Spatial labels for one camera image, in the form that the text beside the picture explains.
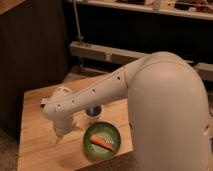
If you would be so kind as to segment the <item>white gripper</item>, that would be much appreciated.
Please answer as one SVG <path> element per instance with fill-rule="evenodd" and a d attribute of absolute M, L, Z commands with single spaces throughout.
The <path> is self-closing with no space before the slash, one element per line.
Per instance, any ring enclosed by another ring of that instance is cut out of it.
<path fill-rule="evenodd" d="M 55 131 L 55 140 L 53 146 L 56 146 L 64 137 L 64 135 L 70 133 L 75 127 L 75 121 L 72 116 L 68 116 L 62 119 L 58 119 L 53 122 L 53 129 Z"/>

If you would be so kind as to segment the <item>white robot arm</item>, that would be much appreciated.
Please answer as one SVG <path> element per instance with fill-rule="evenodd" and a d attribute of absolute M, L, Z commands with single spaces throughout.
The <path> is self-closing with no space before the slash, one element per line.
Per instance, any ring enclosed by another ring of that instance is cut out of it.
<path fill-rule="evenodd" d="M 73 92 L 60 87 L 44 106 L 58 136 L 83 109 L 127 100 L 135 171 L 210 171 L 209 105 L 196 70 L 170 52 L 135 60 Z"/>

